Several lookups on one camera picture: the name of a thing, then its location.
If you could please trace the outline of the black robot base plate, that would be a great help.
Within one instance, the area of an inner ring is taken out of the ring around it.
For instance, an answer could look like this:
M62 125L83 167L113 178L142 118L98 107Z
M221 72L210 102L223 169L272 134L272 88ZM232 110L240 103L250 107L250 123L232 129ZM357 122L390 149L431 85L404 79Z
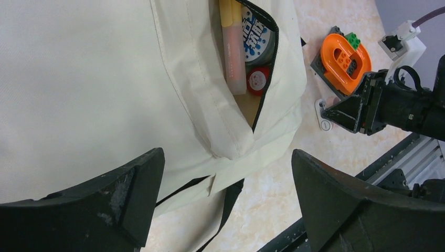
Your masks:
M444 143L411 134L354 177L391 191L413 190L429 179L444 180ZM262 251L312 251L303 218L264 245Z

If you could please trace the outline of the cream canvas backpack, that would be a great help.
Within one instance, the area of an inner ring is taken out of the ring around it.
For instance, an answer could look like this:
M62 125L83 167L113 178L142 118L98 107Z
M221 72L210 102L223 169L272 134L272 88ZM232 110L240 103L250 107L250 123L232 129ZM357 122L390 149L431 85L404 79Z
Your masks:
M260 97L227 86L218 1L1 1L1 205L161 148L153 218L225 191L225 225L292 142L306 85L294 1L238 2L276 33Z

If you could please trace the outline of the orange pink highlighter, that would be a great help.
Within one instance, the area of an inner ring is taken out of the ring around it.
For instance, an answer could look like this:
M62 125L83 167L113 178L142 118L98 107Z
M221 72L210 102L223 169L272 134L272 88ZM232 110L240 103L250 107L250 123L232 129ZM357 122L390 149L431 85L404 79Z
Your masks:
M238 1L219 0L223 36L226 83L233 95L247 91L245 53L243 50L242 13Z

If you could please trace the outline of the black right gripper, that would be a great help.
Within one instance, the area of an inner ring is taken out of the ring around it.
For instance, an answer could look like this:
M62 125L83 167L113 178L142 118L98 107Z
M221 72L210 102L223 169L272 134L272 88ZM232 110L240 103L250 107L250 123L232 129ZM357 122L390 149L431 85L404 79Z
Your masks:
M385 82L387 72L366 73L350 96L324 110L321 117L351 133L372 135L391 125L443 141L444 57L439 59L433 90L421 86L412 67L397 68L390 83Z

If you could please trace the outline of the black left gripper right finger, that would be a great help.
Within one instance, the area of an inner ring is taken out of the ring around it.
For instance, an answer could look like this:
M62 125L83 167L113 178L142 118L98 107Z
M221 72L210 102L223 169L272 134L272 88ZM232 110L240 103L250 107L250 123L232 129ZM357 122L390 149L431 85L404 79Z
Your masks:
M444 251L444 180L391 191L303 150L291 164L312 251Z

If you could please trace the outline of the red black glue bottle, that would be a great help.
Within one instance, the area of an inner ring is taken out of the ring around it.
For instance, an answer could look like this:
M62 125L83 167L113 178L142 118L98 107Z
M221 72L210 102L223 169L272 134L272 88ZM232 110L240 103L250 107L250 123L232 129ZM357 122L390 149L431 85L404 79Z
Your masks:
M270 78L270 67L260 66L253 68L247 74L247 89L257 97L262 96L266 83Z

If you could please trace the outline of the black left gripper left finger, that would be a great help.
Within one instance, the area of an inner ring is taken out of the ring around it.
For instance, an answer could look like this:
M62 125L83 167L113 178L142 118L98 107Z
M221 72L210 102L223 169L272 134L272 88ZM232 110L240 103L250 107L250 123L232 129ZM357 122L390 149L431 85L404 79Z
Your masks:
M154 148L42 199L2 204L1 251L139 251L164 165L164 151Z

